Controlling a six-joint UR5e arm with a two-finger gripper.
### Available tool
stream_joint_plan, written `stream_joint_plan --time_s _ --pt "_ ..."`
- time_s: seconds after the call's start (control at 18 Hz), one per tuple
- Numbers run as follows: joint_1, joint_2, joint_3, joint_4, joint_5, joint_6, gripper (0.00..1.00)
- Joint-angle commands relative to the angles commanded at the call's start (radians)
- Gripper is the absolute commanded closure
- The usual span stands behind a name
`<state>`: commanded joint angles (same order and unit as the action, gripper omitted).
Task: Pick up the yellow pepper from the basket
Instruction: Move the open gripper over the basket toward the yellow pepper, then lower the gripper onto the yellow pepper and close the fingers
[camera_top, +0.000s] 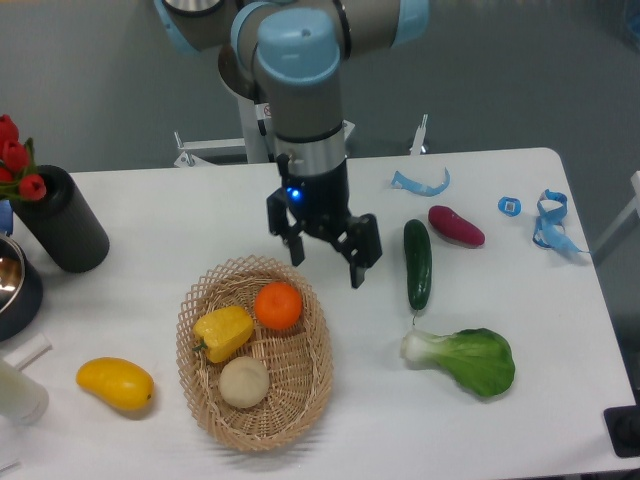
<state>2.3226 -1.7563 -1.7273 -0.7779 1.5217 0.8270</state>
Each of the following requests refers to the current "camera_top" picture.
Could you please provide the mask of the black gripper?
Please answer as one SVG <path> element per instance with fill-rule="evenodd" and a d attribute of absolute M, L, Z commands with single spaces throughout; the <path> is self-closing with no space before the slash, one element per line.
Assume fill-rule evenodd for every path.
<path fill-rule="evenodd" d="M 296 175 L 286 154 L 276 158 L 281 186 L 266 200 L 269 232 L 289 249 L 291 264 L 305 259 L 302 232 L 322 240 L 349 263 L 350 281 L 358 289 L 368 269 L 382 256 L 377 218 L 354 217 L 349 208 L 347 164 L 319 175 Z"/>

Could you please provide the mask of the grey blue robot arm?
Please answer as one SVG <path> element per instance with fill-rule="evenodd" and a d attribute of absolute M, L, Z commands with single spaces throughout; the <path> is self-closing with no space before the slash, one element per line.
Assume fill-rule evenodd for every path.
<path fill-rule="evenodd" d="M 176 47 L 218 48 L 219 72 L 239 96 L 269 106 L 280 187 L 266 201 L 271 234 L 293 264 L 302 239 L 329 243 L 359 286 L 381 257 L 376 218 L 353 215 L 339 70 L 347 60 L 419 38 L 425 1 L 159 1 Z"/>

